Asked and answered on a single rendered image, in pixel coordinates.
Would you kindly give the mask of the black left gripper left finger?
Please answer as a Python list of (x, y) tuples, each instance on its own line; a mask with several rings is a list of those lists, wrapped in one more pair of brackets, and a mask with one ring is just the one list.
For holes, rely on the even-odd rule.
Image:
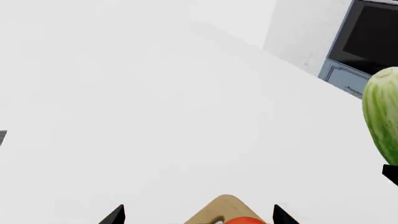
[(119, 205), (98, 224), (124, 224), (125, 219), (124, 205)]

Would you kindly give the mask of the red tomato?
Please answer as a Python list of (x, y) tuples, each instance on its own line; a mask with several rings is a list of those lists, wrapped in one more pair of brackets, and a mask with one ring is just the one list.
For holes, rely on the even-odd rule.
[(223, 224), (267, 224), (267, 223), (262, 220), (259, 220), (257, 218), (238, 217), (238, 218), (233, 218), (231, 220), (228, 220), (227, 222), (224, 222)]

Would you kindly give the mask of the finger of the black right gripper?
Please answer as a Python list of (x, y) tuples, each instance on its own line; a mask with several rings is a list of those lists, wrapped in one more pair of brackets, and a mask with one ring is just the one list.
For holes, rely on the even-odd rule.
[(278, 205), (274, 205), (272, 219), (274, 224), (300, 224)]

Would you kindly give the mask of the green striped cucumber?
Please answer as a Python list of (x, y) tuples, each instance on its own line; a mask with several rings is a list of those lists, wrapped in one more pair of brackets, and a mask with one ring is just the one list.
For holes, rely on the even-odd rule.
[(380, 70), (367, 81), (362, 110), (379, 153), (398, 166), (398, 67)]

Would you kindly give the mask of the black left gripper right finger tip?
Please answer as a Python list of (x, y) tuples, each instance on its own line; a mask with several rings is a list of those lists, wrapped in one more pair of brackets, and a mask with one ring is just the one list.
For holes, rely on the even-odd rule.
[(382, 168), (382, 175), (398, 186), (398, 166), (384, 164)]

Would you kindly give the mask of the grey oven with dark window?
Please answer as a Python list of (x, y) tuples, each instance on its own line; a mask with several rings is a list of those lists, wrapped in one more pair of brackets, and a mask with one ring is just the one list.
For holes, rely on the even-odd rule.
[(398, 67), (398, 0), (352, 0), (318, 77), (361, 98), (388, 67)]

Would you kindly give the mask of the wooden cutting board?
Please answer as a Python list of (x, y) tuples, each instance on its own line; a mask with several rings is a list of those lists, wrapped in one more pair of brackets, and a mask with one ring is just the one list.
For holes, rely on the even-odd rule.
[(218, 222), (223, 224), (238, 217), (251, 217), (262, 220), (240, 199), (234, 195), (224, 194), (213, 199), (184, 224), (217, 224)]

